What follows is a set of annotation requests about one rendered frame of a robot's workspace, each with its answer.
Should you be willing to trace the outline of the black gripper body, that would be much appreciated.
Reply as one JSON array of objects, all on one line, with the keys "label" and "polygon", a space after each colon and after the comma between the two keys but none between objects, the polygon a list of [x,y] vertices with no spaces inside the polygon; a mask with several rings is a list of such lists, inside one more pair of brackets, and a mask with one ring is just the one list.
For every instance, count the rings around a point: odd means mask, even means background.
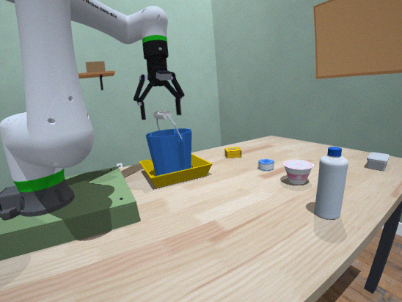
[{"label": "black gripper body", "polygon": [[[154,56],[147,58],[147,75],[151,83],[156,77],[156,70],[167,70],[167,58],[164,56]],[[163,81],[157,80],[153,86],[163,86]]]}]

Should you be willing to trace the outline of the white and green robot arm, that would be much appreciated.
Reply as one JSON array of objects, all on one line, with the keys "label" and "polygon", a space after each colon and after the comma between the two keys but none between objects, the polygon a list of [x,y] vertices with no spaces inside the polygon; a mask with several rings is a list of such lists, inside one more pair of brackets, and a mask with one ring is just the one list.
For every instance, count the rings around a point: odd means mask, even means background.
[{"label": "white and green robot arm", "polygon": [[16,184],[0,193],[2,220],[41,216],[70,204],[75,196],[64,168],[81,163],[92,150],[94,130],[78,77],[71,21],[124,44],[142,40],[146,60],[168,57],[168,19],[159,7],[124,15],[97,0],[6,1],[15,4],[17,15],[26,112],[0,123]]}]

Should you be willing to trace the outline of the white yogurt cup with pink band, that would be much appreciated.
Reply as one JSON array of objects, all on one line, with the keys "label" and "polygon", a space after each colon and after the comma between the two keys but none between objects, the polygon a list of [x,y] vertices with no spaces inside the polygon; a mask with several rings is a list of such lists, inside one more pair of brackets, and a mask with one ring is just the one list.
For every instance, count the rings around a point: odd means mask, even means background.
[{"label": "white yogurt cup with pink band", "polygon": [[290,160],[283,163],[288,176],[288,181],[301,185],[306,183],[310,171],[314,165],[309,161]]}]

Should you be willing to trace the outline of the grey bottle with blue cap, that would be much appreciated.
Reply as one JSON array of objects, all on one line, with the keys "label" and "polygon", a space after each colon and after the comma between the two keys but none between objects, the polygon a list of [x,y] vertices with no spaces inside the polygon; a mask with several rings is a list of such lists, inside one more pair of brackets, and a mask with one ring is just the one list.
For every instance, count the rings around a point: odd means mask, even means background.
[{"label": "grey bottle with blue cap", "polygon": [[341,148],[329,147],[319,161],[314,212],[321,218],[336,219],[341,214],[348,169],[348,160],[341,153]]}]

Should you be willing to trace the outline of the small white lidded plastic tub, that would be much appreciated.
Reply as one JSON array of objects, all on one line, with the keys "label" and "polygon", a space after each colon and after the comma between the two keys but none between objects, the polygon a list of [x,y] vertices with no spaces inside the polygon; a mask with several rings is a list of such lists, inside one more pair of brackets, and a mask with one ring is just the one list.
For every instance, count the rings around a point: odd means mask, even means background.
[{"label": "small white lidded plastic tub", "polygon": [[386,169],[389,158],[390,155],[388,154],[371,152],[367,157],[367,168],[384,171]]}]

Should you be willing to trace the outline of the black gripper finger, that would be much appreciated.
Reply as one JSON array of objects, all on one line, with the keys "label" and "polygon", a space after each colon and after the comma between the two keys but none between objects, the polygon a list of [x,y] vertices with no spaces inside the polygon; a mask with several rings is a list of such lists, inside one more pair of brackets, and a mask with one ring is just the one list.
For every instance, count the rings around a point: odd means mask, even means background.
[{"label": "black gripper finger", "polygon": [[181,108],[180,108],[180,102],[182,101],[182,97],[184,97],[184,93],[183,90],[181,89],[176,76],[172,76],[172,84],[174,85],[175,89],[170,85],[170,83],[168,82],[168,80],[163,81],[165,83],[165,87],[174,95],[175,99],[175,104],[176,104],[176,112],[177,115],[181,115]]},{"label": "black gripper finger", "polygon": [[141,115],[142,115],[142,119],[145,120],[145,105],[143,100],[145,99],[145,97],[147,96],[148,92],[151,90],[151,88],[153,87],[153,85],[155,84],[155,82],[157,82],[157,78],[155,77],[153,79],[153,81],[151,83],[149,83],[147,85],[147,88],[145,89],[145,91],[142,93],[141,97],[139,98],[139,95],[142,91],[142,87],[144,82],[146,81],[146,79],[148,78],[148,75],[140,75],[139,77],[139,85],[137,87],[136,93],[134,95],[134,101],[137,101],[137,105],[140,106],[141,109]]}]

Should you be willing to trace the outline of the yellow shallow tray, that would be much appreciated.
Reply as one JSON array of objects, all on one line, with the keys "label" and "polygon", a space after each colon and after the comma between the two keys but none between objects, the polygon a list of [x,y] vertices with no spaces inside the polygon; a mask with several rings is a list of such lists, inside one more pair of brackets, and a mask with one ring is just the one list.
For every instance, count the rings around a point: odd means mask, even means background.
[{"label": "yellow shallow tray", "polygon": [[152,159],[139,162],[145,173],[147,172],[150,176],[149,178],[153,181],[156,188],[206,176],[212,166],[212,163],[191,154],[190,169],[156,176]]}]

